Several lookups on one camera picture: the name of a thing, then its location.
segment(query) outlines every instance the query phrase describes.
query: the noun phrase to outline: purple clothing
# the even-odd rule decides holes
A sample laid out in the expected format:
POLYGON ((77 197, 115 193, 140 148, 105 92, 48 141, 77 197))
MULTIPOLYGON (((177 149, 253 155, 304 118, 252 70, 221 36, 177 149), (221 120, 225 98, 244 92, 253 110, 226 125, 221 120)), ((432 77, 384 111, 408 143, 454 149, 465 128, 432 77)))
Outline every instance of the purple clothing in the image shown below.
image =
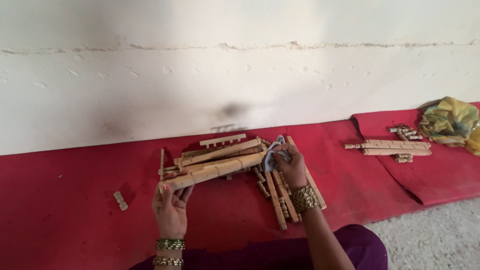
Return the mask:
MULTIPOLYGON (((378 236, 361 225, 347 225, 334 232, 357 270, 388 270, 387 251, 378 236)), ((208 253, 189 249, 182 253, 184 270, 313 269, 306 238, 249 242, 242 250, 208 253)), ((154 257, 130 270, 151 270, 154 257)))

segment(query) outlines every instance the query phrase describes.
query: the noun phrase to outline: red carpet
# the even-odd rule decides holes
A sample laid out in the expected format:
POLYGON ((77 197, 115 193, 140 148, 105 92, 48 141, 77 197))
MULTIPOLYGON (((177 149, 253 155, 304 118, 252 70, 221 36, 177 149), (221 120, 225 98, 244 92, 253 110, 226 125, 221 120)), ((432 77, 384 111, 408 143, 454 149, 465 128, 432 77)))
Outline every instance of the red carpet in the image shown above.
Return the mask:
MULTIPOLYGON (((480 107, 480 102, 473 103, 480 107)), ((355 114, 365 139, 399 140, 386 131, 393 123, 416 127, 421 110, 379 111, 355 114)), ((414 157, 412 163, 398 164, 390 156, 377 156, 391 175, 417 196, 424 205, 447 203, 480 196, 480 157, 462 147, 431 142, 432 154, 414 157)))
MULTIPOLYGON (((270 141, 279 134, 293 137, 328 206, 324 213, 334 230, 425 208, 376 157, 342 148, 363 140, 355 123, 246 133, 270 141)), ((200 149, 200 140, 238 133, 0 156, 0 269, 126 269, 146 259, 154 254, 158 237, 151 199, 159 179, 160 149, 166 149, 166 166, 172 166, 183 150, 200 149), (129 205, 126 211, 120 211, 113 197, 117 190, 129 205)), ((432 151, 430 157, 441 157, 432 151)), ((430 157, 422 159, 433 161, 430 157)), ((288 223, 284 232, 278 229, 272 204, 255 182, 249 173, 197 185, 187 209, 187 248, 221 252, 242 248, 248 241, 304 237, 301 224, 288 223)))

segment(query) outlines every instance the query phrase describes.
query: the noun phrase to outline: bangle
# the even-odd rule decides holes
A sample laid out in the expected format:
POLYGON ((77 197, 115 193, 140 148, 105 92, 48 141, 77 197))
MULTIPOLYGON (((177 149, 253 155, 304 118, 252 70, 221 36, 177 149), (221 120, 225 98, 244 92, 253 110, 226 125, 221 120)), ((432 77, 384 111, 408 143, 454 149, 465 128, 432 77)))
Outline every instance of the bangle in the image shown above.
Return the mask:
POLYGON ((153 259, 152 264, 155 265, 155 266, 165 266, 165 265, 182 266, 183 265, 183 259, 163 258, 163 257, 156 256, 153 259))
POLYGON ((156 241, 156 248, 159 250, 169 250, 169 249, 184 250, 185 241, 183 241, 182 239, 160 238, 156 241))
POLYGON ((302 213, 307 209, 317 207, 320 202, 313 188, 306 186, 292 194, 292 204, 297 213, 302 213))

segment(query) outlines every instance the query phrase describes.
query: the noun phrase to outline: white wall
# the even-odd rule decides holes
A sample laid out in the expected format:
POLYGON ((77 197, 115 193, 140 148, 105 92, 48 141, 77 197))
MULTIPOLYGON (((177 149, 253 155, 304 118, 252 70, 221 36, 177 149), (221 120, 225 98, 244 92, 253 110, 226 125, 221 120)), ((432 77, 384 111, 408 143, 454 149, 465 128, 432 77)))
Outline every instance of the white wall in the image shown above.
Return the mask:
POLYGON ((477 0, 2 1, 0 155, 479 101, 478 10, 477 0))

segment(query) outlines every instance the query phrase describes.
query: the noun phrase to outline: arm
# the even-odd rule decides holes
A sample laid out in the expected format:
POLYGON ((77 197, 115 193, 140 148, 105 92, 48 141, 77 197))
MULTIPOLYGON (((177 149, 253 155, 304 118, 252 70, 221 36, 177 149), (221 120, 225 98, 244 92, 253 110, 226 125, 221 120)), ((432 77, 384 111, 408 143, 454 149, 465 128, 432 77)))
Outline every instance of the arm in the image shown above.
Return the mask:
MULTIPOLYGON (((188 172, 184 169, 179 175, 188 172)), ((167 175, 166 179, 175 178, 175 172, 167 175)), ((172 191, 171 186, 166 182, 159 182, 155 188, 155 195, 152 201, 152 208, 158 223, 160 237, 164 239, 182 239, 187 232, 187 201, 192 194, 194 185, 172 191)), ((181 250, 157 250, 156 255, 162 258, 182 258, 181 250)), ((181 266, 155 266, 155 270, 180 270, 181 266)))
MULTIPOLYGON (((308 185, 305 173, 303 155, 291 144, 283 144, 273 149, 284 150, 292 156, 292 162, 287 164, 278 154, 274 158, 283 173, 290 190, 296 191, 308 185)), ((312 256, 313 267, 316 270, 354 270, 352 262, 328 226, 322 211, 317 206, 301 213, 303 228, 307 234, 308 246, 312 256)))

